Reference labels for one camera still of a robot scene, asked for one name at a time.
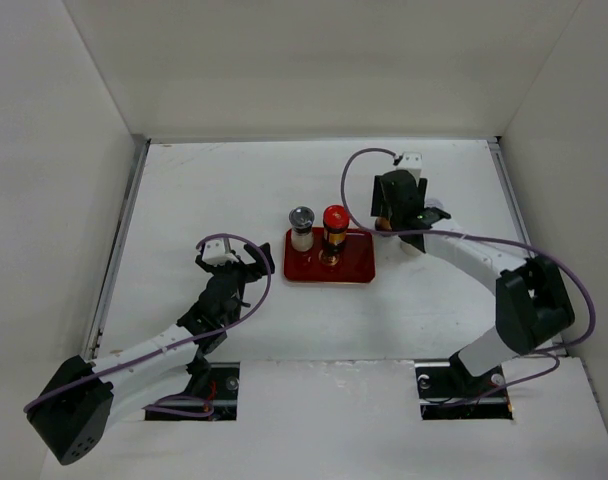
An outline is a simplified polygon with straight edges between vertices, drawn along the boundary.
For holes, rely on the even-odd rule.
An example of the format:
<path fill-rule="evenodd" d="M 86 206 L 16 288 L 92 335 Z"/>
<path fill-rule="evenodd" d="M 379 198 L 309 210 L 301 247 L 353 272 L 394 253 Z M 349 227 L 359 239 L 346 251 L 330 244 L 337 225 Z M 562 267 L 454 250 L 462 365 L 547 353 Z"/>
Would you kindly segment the short red-lid chili jar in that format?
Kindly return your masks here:
<path fill-rule="evenodd" d="M 323 213 L 323 236 L 320 260 L 329 266 L 339 262 L 349 227 L 349 216 L 341 205 L 331 205 Z"/>

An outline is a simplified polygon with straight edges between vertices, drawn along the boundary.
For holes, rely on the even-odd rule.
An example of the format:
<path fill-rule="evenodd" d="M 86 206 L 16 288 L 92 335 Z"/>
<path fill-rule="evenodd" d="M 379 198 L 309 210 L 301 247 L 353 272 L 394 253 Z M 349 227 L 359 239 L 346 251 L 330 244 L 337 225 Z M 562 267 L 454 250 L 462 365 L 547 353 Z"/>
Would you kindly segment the glass salt grinder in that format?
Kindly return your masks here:
<path fill-rule="evenodd" d="M 298 252 L 307 252 L 313 247 L 314 212 L 306 206 L 298 206 L 289 213 L 291 245 Z"/>

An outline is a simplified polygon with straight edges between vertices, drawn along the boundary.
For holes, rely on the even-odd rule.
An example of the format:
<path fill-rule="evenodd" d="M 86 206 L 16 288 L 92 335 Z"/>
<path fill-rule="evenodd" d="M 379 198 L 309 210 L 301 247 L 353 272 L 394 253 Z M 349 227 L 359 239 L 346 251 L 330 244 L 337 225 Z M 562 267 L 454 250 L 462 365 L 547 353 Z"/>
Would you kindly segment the white-lid jar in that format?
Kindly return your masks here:
<path fill-rule="evenodd" d="M 443 203 L 439 199 L 436 199 L 436 198 L 428 198 L 425 201 L 425 205 L 427 207 L 434 207 L 434 208 L 439 208 L 439 209 L 443 209 L 444 208 Z"/>

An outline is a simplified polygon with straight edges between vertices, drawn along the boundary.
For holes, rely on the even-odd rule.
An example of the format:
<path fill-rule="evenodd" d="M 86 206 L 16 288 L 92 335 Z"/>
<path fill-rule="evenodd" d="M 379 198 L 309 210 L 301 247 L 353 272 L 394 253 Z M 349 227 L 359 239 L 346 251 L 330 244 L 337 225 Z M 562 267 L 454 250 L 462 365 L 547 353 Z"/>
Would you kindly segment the tall red-lid sauce jar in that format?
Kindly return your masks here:
<path fill-rule="evenodd" d="M 377 217 L 375 219 L 375 230 L 380 234 L 384 235 L 387 232 L 392 231 L 390 221 L 385 217 Z"/>

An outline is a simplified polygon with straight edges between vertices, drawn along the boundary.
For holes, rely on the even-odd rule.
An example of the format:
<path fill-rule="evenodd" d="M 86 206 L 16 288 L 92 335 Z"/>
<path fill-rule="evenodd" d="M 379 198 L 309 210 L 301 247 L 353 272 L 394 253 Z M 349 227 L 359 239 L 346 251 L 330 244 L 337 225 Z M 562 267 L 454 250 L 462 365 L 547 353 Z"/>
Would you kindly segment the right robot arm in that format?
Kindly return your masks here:
<path fill-rule="evenodd" d="M 408 170 L 374 179 L 371 215 L 383 219 L 408 252 L 443 260 L 495 297 L 493 326 L 449 358 L 448 384 L 473 394 L 501 363 L 532 353 L 575 321 L 559 267 L 548 257 L 520 257 L 488 241 L 475 242 L 451 215 L 427 206 L 427 180 Z"/>

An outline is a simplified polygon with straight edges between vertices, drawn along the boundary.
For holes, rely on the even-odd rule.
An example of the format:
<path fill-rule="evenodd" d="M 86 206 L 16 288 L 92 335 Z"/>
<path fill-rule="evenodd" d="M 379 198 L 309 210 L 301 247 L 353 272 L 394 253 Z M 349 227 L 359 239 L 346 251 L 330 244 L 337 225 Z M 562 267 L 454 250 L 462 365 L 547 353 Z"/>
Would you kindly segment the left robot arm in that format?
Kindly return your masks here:
<path fill-rule="evenodd" d="M 231 249 L 233 236 L 211 235 L 197 245 L 196 264 L 209 274 L 196 302 L 158 335 L 103 358 L 76 355 L 55 371 L 24 412 L 48 450 L 63 466 L 87 455 L 105 431 L 134 410 L 157 410 L 172 386 L 190 399 L 208 387 L 206 360 L 259 308 L 244 300 L 247 285 L 270 282 L 275 272 L 271 247 L 244 241 L 250 262 Z"/>

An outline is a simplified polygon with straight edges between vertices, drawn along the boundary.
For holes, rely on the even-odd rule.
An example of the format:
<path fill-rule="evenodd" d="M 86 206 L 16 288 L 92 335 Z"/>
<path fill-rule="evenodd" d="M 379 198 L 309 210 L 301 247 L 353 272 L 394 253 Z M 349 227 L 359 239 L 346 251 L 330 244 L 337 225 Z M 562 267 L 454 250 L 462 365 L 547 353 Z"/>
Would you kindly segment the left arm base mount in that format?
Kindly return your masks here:
<path fill-rule="evenodd" d="M 239 362 L 197 363 L 188 368 L 190 379 L 180 393 L 165 395 L 144 413 L 145 421 L 235 421 L 238 413 Z"/>

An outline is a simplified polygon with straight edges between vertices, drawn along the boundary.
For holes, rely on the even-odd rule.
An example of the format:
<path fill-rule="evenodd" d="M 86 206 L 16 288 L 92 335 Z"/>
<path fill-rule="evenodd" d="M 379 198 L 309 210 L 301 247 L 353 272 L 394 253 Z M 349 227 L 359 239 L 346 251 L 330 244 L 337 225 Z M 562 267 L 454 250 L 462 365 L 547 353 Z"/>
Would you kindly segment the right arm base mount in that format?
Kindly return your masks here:
<path fill-rule="evenodd" d="M 420 415 L 426 421 L 512 420 L 504 370 L 495 366 L 472 377 L 449 359 L 423 359 L 414 363 Z"/>

